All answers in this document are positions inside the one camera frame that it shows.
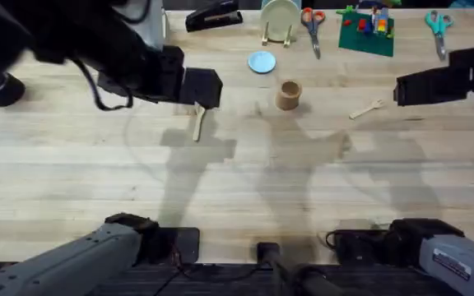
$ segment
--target small blue dish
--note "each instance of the small blue dish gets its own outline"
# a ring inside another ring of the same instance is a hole
[[[268,73],[276,66],[276,57],[265,51],[252,53],[248,57],[248,66],[256,73]]]

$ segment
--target black cable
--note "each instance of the black cable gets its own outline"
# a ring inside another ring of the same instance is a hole
[[[330,241],[328,240],[328,238],[331,236],[331,235],[335,235],[336,234],[336,230],[334,231],[331,231],[331,232],[328,232],[327,235],[325,235],[325,239],[323,239],[321,237],[321,235],[317,235],[318,237],[318,241],[325,247],[328,247],[329,249],[331,250],[336,250],[336,246],[332,243],[330,243]]]
[[[160,294],[160,292],[162,292],[165,287],[167,287],[179,275],[180,272],[175,272],[164,284],[162,284],[160,288],[158,288],[158,290],[153,294],[153,296],[158,296],[158,294]]]
[[[122,13],[115,11],[114,9],[113,9],[113,11],[115,12],[116,16],[120,20],[125,21],[130,25],[136,25],[136,24],[140,24],[141,22],[143,22],[146,19],[147,14],[149,13],[150,4],[151,4],[151,0],[146,0],[146,5],[144,6],[144,11],[142,12],[142,14],[139,17],[137,17],[135,19],[129,18],[129,17],[123,15]]]
[[[106,106],[102,102],[102,98],[100,97],[100,93],[98,92],[98,88],[96,87],[96,83],[93,80],[91,74],[89,73],[89,70],[87,69],[86,65],[79,58],[72,57],[71,60],[72,62],[74,62],[74,64],[78,66],[78,68],[80,68],[81,73],[83,73],[83,76],[86,78],[87,82],[89,83],[89,86],[91,87],[91,90],[92,90],[92,94],[95,97],[96,107],[98,107],[98,109],[102,111],[113,111],[113,110],[118,110],[122,108],[132,108],[133,98],[132,98],[131,91],[129,90],[129,88],[118,83],[117,81],[115,81],[114,83],[118,84],[123,89],[123,91],[126,92],[128,96],[128,102],[124,106],[119,105],[119,106],[114,106],[112,108]]]
[[[192,280],[192,281],[203,282],[203,283],[231,283],[231,282],[235,282],[235,281],[248,279],[255,272],[259,271],[259,268],[256,266],[251,271],[249,271],[249,272],[247,272],[243,275],[238,275],[238,276],[230,277],[230,278],[222,278],[222,279],[210,279],[208,277],[197,278],[197,277],[194,277],[194,276],[191,276],[191,275],[187,274],[182,266],[177,266],[177,270],[179,271],[179,273],[183,277],[185,277],[188,280]]]
[[[177,267],[177,271],[186,279],[191,280],[191,281],[197,281],[197,282],[204,282],[204,283],[230,283],[234,281],[239,281],[239,280],[246,280],[250,276],[252,276],[255,272],[259,271],[259,265],[255,266],[252,270],[249,272],[243,274],[243,275],[238,275],[235,277],[230,277],[230,278],[223,278],[223,279],[210,279],[210,278],[196,278],[194,276],[191,276],[186,273],[184,270],[184,266],[182,264],[182,257],[180,256],[179,250],[176,248],[176,246],[171,246],[173,251],[171,253],[171,259],[172,262],[175,264]]]

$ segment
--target green lego baseplate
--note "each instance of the green lego baseplate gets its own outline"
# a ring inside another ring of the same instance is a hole
[[[348,12],[343,15],[339,47],[392,57],[394,55],[394,38],[387,38],[385,35],[365,34],[362,31],[358,32],[358,22],[361,19],[371,22],[371,15],[358,12]],[[347,20],[352,21],[352,23],[343,25]],[[389,17],[388,25],[394,30],[394,19]]]

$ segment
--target black stapler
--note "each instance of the black stapler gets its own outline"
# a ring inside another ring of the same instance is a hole
[[[242,22],[239,0],[224,0],[199,8],[186,17],[186,30],[193,32]]]

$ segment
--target teal-handled scissors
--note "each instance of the teal-handled scissors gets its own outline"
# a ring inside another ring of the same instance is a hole
[[[316,54],[316,58],[321,58],[321,50],[319,50],[318,26],[325,21],[324,12],[314,12],[312,8],[306,7],[301,12],[301,23],[309,30],[312,48]]]
[[[425,22],[433,31],[434,41],[436,43],[436,53],[438,54],[440,61],[443,61],[447,55],[444,43],[445,29],[454,23],[453,18],[438,13],[436,10],[432,10],[427,12],[425,15]]]

